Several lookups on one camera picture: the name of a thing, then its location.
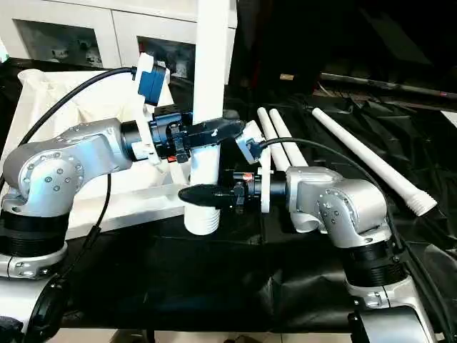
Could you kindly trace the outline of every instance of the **black tablecloth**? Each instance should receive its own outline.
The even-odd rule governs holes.
[[[10,59],[0,66],[0,144],[14,114],[23,69],[80,67]],[[175,102],[192,101],[192,84],[171,80]],[[227,88],[226,108],[242,119],[276,107],[293,136],[312,139],[354,157],[306,110],[319,105],[418,187],[439,210],[417,218],[385,186],[402,235],[439,285],[457,318],[457,129],[439,112],[400,109],[348,99],[314,99],[277,91],[252,94]],[[347,178],[362,176],[323,151],[304,149],[311,165]],[[233,143],[222,146],[221,168],[247,168]],[[72,297],[64,326],[184,331],[346,331],[352,302],[335,249],[318,233],[289,234],[287,211],[261,216],[223,212],[219,229],[206,237],[188,233],[182,217],[107,232],[71,276]],[[69,241],[70,256],[83,239]]]

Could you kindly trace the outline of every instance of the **wire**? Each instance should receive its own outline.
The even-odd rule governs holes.
[[[71,98],[73,98],[75,95],[80,93],[82,90],[86,89],[87,87],[91,86],[92,84],[95,84],[96,82],[105,79],[106,77],[110,77],[116,74],[123,74],[123,73],[136,73],[136,67],[123,67],[123,68],[116,68],[116,69],[111,69],[108,71],[105,71],[103,73],[97,74],[94,77],[91,77],[89,80],[83,82],[82,84],[78,85],[74,89],[72,89],[67,95],[65,95],[62,99],[58,100],[50,109],[46,111],[43,116],[36,121],[36,123],[30,128],[30,130],[26,133],[26,135],[22,138],[22,140],[19,142],[19,146],[24,145],[25,143],[28,143],[30,138],[38,131],[40,127],[43,126],[43,124],[51,118],[51,116],[56,113],[63,105],[65,105]],[[0,175],[0,192],[3,189],[3,186],[5,185],[5,178],[3,173]]]
[[[81,258],[85,255],[85,253],[92,248],[94,245],[94,242],[99,238],[100,231],[101,231],[101,221],[105,217],[106,209],[108,208],[109,204],[109,198],[111,197],[111,174],[106,175],[107,180],[106,180],[106,197],[105,197],[105,202],[103,205],[103,209],[101,209],[99,218],[97,219],[95,225],[92,226],[91,230],[86,236],[86,239],[84,240],[83,246],[81,250],[79,250],[79,253],[76,255],[75,259],[73,262],[68,266],[68,268],[61,273],[62,278],[66,278],[74,269],[74,267],[78,264],[78,262],[81,260]]]
[[[289,143],[289,142],[323,149],[323,150],[331,152],[332,154],[335,154],[336,156],[342,158],[343,160],[347,161],[351,166],[353,166],[357,170],[359,170],[371,183],[373,183],[382,193],[382,195],[384,196],[384,199],[386,199],[386,195],[383,193],[382,188],[379,185],[379,183],[362,166],[360,166],[357,162],[355,162],[351,158],[347,157],[346,155],[343,155],[341,152],[336,151],[326,145],[320,144],[315,141],[309,141],[307,139],[282,137],[282,138],[269,139],[268,141],[263,141],[259,144],[259,147],[261,149],[265,149],[267,146],[272,145],[272,144]],[[394,239],[394,242],[396,243],[397,249],[399,251],[402,251],[403,247],[405,247],[406,251],[408,252],[409,256],[411,257],[411,261],[416,265],[416,268],[419,270],[419,272],[422,273],[422,276],[420,276],[417,273],[416,268],[413,267],[409,261],[405,262],[414,281],[417,283],[420,290],[423,292],[423,294],[429,301],[429,303],[432,307],[432,310],[436,313],[436,316],[438,317],[438,321],[440,323],[441,329],[443,330],[443,335],[446,338],[446,341],[454,342],[455,336],[454,336],[454,329],[453,329],[453,324],[452,324],[453,322],[452,322],[451,316],[449,314],[449,310],[443,300],[443,297],[441,296],[441,293],[439,292],[438,287],[435,285],[435,282],[432,280],[430,274],[426,271],[425,267],[422,265],[420,259],[414,254],[414,252],[411,249],[411,247],[409,246],[409,244],[399,234],[399,232],[396,228],[396,225],[393,222],[392,213],[388,207],[387,207],[387,220],[388,220],[389,226],[391,228],[393,239]],[[431,291],[433,294],[430,294],[429,291],[427,290],[426,283],[431,288]],[[432,295],[436,298],[436,301],[438,302],[438,304],[435,303],[434,301],[432,301]]]

